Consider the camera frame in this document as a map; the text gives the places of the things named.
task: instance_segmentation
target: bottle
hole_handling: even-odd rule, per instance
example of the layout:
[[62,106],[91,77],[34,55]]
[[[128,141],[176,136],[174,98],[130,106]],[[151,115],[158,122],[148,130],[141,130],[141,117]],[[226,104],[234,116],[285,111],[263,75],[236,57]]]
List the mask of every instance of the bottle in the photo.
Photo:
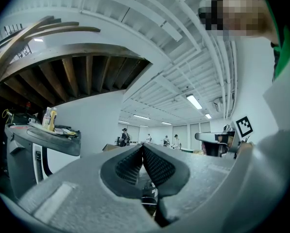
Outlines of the bottle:
[[43,120],[42,120],[42,127],[43,128],[48,129],[50,119],[51,119],[51,108],[47,107],[47,112],[44,114]]
[[48,126],[49,131],[54,131],[54,122],[57,116],[57,109],[54,107],[53,110],[51,111],[51,120]]

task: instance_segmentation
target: ceiling pipe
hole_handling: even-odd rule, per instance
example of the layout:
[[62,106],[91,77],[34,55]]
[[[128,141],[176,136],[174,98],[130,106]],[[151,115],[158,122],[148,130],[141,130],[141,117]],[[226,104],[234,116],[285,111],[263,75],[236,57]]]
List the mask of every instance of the ceiling pipe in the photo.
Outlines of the ceiling pipe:
[[231,78],[230,78],[230,65],[228,60],[228,54],[226,50],[226,45],[222,40],[218,40],[218,46],[222,53],[222,61],[223,65],[226,71],[226,77],[227,77],[227,110],[226,110],[226,118],[228,118],[229,115],[229,108],[230,108],[230,100],[231,100]]
[[193,10],[185,3],[185,0],[176,0],[179,4],[179,6],[181,7],[181,9],[186,13],[186,15],[190,18],[190,20],[193,22],[193,24],[195,25],[195,27],[198,29],[198,31],[200,32],[200,34],[203,36],[203,39],[206,43],[206,46],[209,50],[209,53],[212,57],[212,60],[214,62],[217,74],[218,74],[218,78],[219,78],[219,83],[222,89],[222,103],[223,103],[223,118],[225,119],[226,116],[226,93],[225,93],[225,89],[224,89],[224,82],[223,82],[223,77],[222,77],[222,67],[219,63],[219,59],[216,53],[216,50],[214,48],[213,43],[211,42],[211,39],[207,33],[207,31],[205,30],[204,26],[201,24],[200,19],[196,16],[196,14],[193,12]]
[[232,107],[230,118],[232,118],[232,114],[236,106],[237,91],[238,91],[238,57],[237,57],[237,46],[236,46],[235,41],[231,41],[231,49],[232,49],[233,66],[234,66],[234,83],[235,83],[234,90],[235,91],[234,91],[234,102],[233,102],[233,107]]

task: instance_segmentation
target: person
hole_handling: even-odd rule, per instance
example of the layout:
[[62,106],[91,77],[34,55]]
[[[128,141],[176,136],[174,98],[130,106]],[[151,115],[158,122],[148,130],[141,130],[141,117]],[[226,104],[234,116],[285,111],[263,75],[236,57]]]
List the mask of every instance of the person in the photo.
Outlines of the person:
[[267,38],[274,52],[274,81],[290,60],[290,31],[276,0],[211,0],[198,14],[206,30]]
[[167,147],[167,145],[170,144],[170,140],[168,139],[168,136],[166,135],[165,138],[163,139],[163,146]]
[[124,128],[122,133],[122,136],[120,138],[120,147],[125,147],[130,145],[130,136],[127,133],[127,128]]
[[151,138],[150,134],[148,134],[148,137],[146,140],[147,140],[147,143],[151,143],[152,138]]
[[174,137],[175,137],[175,142],[174,142],[174,144],[172,144],[171,148],[173,148],[173,149],[181,149],[182,148],[182,144],[180,143],[178,135],[176,134]]

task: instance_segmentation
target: wooden ceiling joist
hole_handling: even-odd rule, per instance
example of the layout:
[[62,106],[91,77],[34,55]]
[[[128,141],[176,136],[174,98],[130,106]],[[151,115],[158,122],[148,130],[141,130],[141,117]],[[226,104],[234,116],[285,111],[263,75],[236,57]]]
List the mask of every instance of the wooden ceiling joist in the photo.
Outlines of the wooden ceiling joist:
[[19,74],[37,93],[43,96],[51,104],[55,104],[55,97],[31,71],[27,70]]
[[85,72],[86,72],[86,93],[91,94],[92,89],[92,65],[93,65],[93,56],[88,55],[85,58]]
[[15,77],[7,80],[5,84],[10,87],[12,90],[16,91],[20,95],[22,95],[24,98],[26,98],[28,101],[38,105],[40,108],[44,108],[45,104],[44,102],[35,96],[32,92],[30,92],[28,89],[24,87],[24,85],[18,81]]
[[133,70],[137,67],[140,60],[138,59],[127,59],[124,62],[121,72],[119,73],[117,80],[115,82],[115,87],[121,89],[127,78],[133,72]]
[[[34,33],[28,35],[23,40],[26,44],[28,44],[32,39],[39,38],[55,33],[66,33],[66,32],[96,32],[99,33],[101,30],[94,27],[79,27],[78,22],[59,22],[48,24],[42,27],[39,27],[34,30]],[[9,38],[7,40],[2,40],[0,43],[0,52],[13,38]]]
[[121,72],[124,62],[127,58],[124,57],[113,57],[108,67],[108,73],[104,82],[106,89],[111,89],[114,86],[114,83]]
[[73,95],[77,98],[79,96],[79,88],[76,80],[75,71],[73,69],[72,58],[64,58],[62,59],[62,61],[70,87],[73,91]]
[[49,21],[53,19],[54,17],[51,16],[44,17],[33,25],[22,30],[6,45],[3,51],[0,52],[0,79],[3,73],[6,71],[11,60],[18,53],[18,49],[21,49],[25,45],[23,39],[33,33],[35,29],[48,24]]
[[67,95],[66,91],[64,90],[61,82],[57,78],[51,63],[49,63],[49,62],[42,63],[39,65],[39,67],[40,67],[41,71],[43,72],[44,76],[47,78],[49,83],[52,85],[52,87],[56,91],[56,93],[59,95],[59,97],[63,101],[66,102],[68,100],[68,95]]
[[9,65],[8,69],[5,71],[0,81],[3,82],[4,80],[11,78],[12,76],[15,76],[19,72],[35,67],[43,62],[60,60],[66,57],[88,56],[88,55],[114,56],[114,57],[119,56],[143,60],[143,58],[139,57],[134,52],[121,46],[99,43],[68,44],[45,49],[42,51],[42,54],[40,54],[39,52],[32,53],[25,56],[24,58],[12,62]]
[[34,38],[39,38],[42,36],[47,36],[50,34],[55,33],[66,33],[66,32],[100,32],[100,29],[94,28],[94,27],[80,27],[80,26],[65,26],[65,27],[58,27],[58,28],[52,28],[52,29],[46,29],[37,33],[33,33],[25,38],[26,42],[29,42],[30,40]]

